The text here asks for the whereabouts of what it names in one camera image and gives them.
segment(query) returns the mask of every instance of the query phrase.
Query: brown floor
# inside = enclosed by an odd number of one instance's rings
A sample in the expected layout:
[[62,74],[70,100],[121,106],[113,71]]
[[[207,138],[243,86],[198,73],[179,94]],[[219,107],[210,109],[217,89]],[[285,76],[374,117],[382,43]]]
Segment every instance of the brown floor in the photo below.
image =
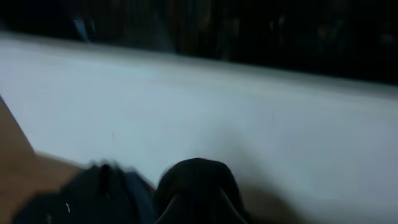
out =
[[35,155],[17,122],[0,98],[0,223],[38,191],[57,191],[79,168]]

